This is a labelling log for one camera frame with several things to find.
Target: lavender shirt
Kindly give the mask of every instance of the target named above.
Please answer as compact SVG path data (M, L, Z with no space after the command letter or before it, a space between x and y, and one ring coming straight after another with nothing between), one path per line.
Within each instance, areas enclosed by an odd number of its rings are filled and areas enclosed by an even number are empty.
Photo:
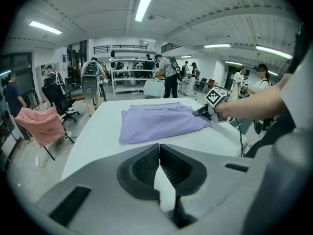
M130 106L122 111L120 143L140 143L199 131L210 120L194 116L193 109L181 103Z

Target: ceiling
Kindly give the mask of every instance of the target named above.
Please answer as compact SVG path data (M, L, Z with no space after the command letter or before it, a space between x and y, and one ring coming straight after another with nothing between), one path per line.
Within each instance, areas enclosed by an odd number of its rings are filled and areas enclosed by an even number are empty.
M157 39L225 59L267 64L280 74L287 59L258 52L256 45L292 54L300 20L286 0L152 0L144 20L135 22L140 0L30 0L17 14L7 46L57 48L106 36ZM38 21L62 31L30 27ZM230 43L232 48L204 49Z

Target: white tablecloth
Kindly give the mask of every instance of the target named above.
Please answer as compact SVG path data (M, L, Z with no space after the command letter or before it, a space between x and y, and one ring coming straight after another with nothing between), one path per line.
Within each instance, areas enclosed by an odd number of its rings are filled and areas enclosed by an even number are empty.
M164 82L146 81L143 91L145 95L159 96L163 98L165 91Z
M122 125L122 110L128 110L131 105L174 102L191 106L194 110L202 106L190 98L139 99L102 103L77 138L68 156L62 179L65 179L94 160L153 143L168 143L202 152L240 156L239 131L226 122L197 132L156 141L137 144L120 144L118 142ZM244 135L243 144L245 149L247 138Z

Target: pink jacket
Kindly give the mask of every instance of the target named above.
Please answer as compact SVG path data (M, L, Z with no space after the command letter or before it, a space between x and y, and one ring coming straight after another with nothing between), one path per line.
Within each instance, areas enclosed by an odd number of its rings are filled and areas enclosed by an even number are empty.
M30 132L40 147L56 141L65 134L62 118L53 107L46 111L22 108L14 120Z

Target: fluorescent light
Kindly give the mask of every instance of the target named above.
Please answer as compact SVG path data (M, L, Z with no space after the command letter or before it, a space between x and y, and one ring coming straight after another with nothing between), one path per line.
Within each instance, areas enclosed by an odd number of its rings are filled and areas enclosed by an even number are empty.
M140 0L139 6L138 6L138 10L137 10L137 14L136 14L136 18L135 21L136 22L141 22L143 19L143 16L146 13L146 10L148 9L148 6L150 4L151 0Z
M274 72L272 72L272 71L268 71L269 73L271 73L271 74L273 74L273 75L275 75L275 76L278 76L278 74L276 74L276 73L274 73Z
M232 65L240 65L240 66L243 65L241 63L235 63L235 62L230 62L230 61L225 61L225 63L232 64Z
M5 72L1 73L0 76L5 75L5 74L10 73L10 72L11 72L10 70L5 71Z
M291 55L289 55L287 53L284 53L284 52L281 52L279 50L275 50L275 49L271 49L271 48L267 48L267 47L263 47L263 46L258 46L258 45L256 46L256 48L258 50L266 51L266 52L269 52L269 53L272 53L272 54L275 54L275 55L278 55L278 56L281 56L281 57L292 59Z
M60 31L58 31L57 29L51 28L51 27L49 27L47 25L44 25L44 24L36 22L36 21L31 21L29 25L37 27L37 28L40 28L40 29L44 29L44 30L50 31L50 32L55 33L57 35L62 33Z
M205 45L204 48L221 48L221 47L230 47L229 44L220 44L220 45Z

